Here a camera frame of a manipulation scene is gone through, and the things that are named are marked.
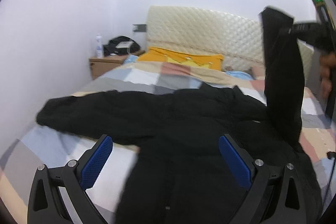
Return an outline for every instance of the black garment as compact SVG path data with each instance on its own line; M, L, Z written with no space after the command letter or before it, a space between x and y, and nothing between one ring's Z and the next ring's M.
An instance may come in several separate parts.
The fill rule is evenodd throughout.
M116 224L225 223L245 194L219 153L218 139L225 133L255 159L275 166L293 163L307 223L316 221L320 187L298 143L304 86L300 52L295 41L277 37L277 26L268 24L274 18L290 24L289 17L266 9L262 18L268 107L238 87L203 84L167 95L114 90L51 99L38 114L39 124L59 131L94 138L108 134L116 143L140 147Z

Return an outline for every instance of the yellow pillow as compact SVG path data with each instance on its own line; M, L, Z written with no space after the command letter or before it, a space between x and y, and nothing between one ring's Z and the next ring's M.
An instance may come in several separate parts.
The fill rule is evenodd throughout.
M221 54L193 55L183 52L174 52L164 48L150 47L147 53L141 55L137 61L170 62L192 67L221 70L223 59Z

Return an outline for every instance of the nightstand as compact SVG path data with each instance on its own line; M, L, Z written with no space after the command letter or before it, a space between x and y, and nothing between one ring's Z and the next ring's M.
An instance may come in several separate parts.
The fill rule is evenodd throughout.
M144 50L139 50L132 53L132 55L139 56L145 53ZM93 79L103 75L104 73L112 70L124 63L128 55L114 55L114 56L105 56L104 58L92 57L89 59L91 75Z

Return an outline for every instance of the bed sheet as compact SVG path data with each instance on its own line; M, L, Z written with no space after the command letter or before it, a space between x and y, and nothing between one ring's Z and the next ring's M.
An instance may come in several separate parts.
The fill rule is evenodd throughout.
M177 89L197 89L202 82L217 87L238 85L244 94L266 104L263 94L264 80L241 80L216 70L163 62L122 65L105 73L73 95L84 96L106 90L166 94ZM301 114L303 127L300 143L311 158L324 196L332 167L332 161L326 158L326 152L335 149L334 125L325 119L318 101L307 88L304 91ZM95 140L89 138L60 133L36 125L8 148L0 158L0 196L19 224L26 223L30 187L37 166L42 163L50 168L63 166L71 159L78 159L94 143ZM114 212L124 182L136 159L137 147L114 144L111 156L94 187L87 190L94 205L109 223L114 221ZM333 180L327 203L331 201L335 192L336 180ZM62 190L62 195L73 222L81 223L66 191Z

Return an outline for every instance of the cream headboard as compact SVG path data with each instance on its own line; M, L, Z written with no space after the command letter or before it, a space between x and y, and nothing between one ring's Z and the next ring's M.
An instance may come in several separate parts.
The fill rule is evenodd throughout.
M248 70L263 64L260 22L224 12L179 6L151 6L147 18L149 46L190 54L222 54L223 68ZM313 50L299 43L307 78Z

